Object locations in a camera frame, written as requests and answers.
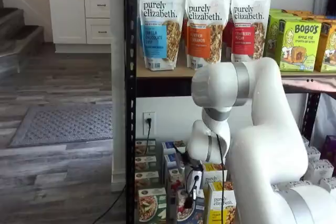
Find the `cabinet drawer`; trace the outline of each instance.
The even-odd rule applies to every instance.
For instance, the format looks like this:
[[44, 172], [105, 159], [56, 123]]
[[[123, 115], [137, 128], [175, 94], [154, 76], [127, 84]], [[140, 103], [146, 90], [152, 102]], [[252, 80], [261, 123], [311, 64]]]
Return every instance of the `cabinet drawer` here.
[[110, 0], [85, 0], [87, 18], [110, 18]]
[[87, 18], [86, 34], [88, 44], [111, 44], [109, 18]]

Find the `gray door mat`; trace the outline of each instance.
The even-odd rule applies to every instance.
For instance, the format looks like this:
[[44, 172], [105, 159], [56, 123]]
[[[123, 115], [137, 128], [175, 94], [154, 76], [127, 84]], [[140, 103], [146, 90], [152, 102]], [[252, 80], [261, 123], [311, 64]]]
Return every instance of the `gray door mat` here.
[[9, 147], [112, 139], [112, 104], [31, 107]]

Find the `black shelf post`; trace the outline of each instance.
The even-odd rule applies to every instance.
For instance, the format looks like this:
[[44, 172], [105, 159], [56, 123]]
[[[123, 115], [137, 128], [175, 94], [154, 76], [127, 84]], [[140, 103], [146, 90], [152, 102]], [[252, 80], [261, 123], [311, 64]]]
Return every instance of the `black shelf post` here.
[[125, 140], [126, 140], [126, 223], [134, 224], [135, 104], [137, 98], [137, 9], [138, 0], [124, 0], [125, 31]]

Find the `white cabinet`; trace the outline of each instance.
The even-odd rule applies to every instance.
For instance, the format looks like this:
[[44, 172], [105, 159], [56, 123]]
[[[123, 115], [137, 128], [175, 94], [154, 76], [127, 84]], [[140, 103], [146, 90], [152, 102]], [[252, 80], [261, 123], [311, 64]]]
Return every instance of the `white cabinet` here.
[[85, 44], [84, 0], [50, 0], [54, 43]]
[[111, 44], [110, 19], [87, 18], [86, 31], [88, 44]]
[[85, 0], [87, 18], [109, 18], [110, 0]]

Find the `stair step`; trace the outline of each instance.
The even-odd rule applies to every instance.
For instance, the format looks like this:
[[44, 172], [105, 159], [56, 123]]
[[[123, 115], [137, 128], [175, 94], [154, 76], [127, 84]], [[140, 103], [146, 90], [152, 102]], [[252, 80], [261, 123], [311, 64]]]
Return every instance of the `stair step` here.
[[24, 26], [13, 35], [14, 46], [0, 52], [0, 77], [20, 72], [27, 65], [28, 58], [37, 53], [43, 43], [43, 27]]
[[17, 8], [0, 9], [0, 40], [11, 37], [24, 25], [23, 10]]

